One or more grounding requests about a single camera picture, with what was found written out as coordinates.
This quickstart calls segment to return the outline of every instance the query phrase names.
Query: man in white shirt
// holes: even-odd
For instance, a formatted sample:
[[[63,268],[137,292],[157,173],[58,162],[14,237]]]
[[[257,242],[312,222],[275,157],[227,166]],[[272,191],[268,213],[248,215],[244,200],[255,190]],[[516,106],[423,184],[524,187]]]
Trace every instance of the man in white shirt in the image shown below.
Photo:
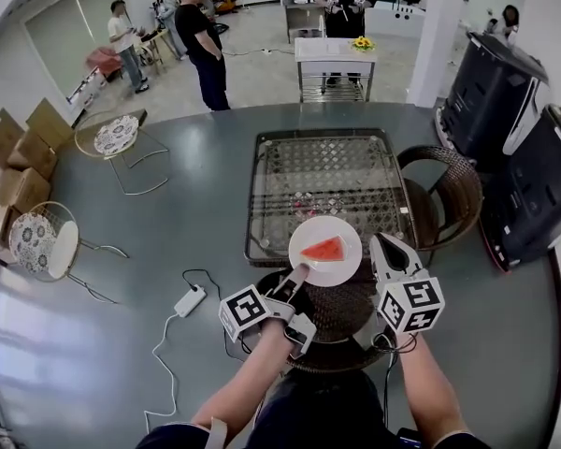
[[[122,15],[125,14],[123,0],[112,2],[110,10],[112,11],[112,18],[108,21],[110,43],[113,44],[114,50],[121,56],[122,65],[129,74],[135,93],[143,93],[150,89],[150,85],[146,83],[148,78],[141,73],[139,59],[133,47],[135,28],[129,27],[126,21],[122,19]]]

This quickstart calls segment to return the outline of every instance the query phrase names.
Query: power adapter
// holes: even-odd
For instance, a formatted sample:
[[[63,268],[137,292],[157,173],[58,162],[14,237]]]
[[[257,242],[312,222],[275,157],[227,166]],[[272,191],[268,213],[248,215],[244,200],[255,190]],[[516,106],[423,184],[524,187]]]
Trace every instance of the power adapter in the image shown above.
[[[206,297],[206,290],[199,284],[190,284],[191,289],[175,305],[175,311],[181,317],[187,317]]]

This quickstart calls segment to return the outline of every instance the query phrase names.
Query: black pants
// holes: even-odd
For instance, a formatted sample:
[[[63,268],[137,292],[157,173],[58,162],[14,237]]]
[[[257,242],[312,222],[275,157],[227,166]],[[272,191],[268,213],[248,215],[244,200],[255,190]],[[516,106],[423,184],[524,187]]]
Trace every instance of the black pants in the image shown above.
[[[253,428],[250,448],[395,448],[382,423],[374,383],[362,371],[308,374],[292,369]]]
[[[212,111],[230,109],[226,100],[226,66],[224,57],[216,61],[214,57],[203,60],[189,56],[197,68],[199,86],[202,89],[204,103]]]

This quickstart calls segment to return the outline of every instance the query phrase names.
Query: human hand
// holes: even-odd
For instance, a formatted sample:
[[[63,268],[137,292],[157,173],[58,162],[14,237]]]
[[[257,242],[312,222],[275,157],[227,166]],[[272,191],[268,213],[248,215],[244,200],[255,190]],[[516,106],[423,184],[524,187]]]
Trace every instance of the human hand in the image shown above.
[[[326,0],[326,11],[328,13],[337,13],[335,8],[337,8],[338,0]]]

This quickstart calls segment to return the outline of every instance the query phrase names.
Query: white plate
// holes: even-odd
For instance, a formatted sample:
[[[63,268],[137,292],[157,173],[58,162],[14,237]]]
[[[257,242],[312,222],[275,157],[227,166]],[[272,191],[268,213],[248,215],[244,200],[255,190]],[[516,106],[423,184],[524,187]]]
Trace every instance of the white plate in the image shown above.
[[[309,246],[335,236],[341,238],[344,261],[328,263],[311,261],[301,255]],[[289,260],[295,268],[301,263],[309,265],[307,282],[314,286],[338,286],[349,280],[362,261],[362,241],[353,227],[335,216],[316,216],[302,223],[289,241]]]

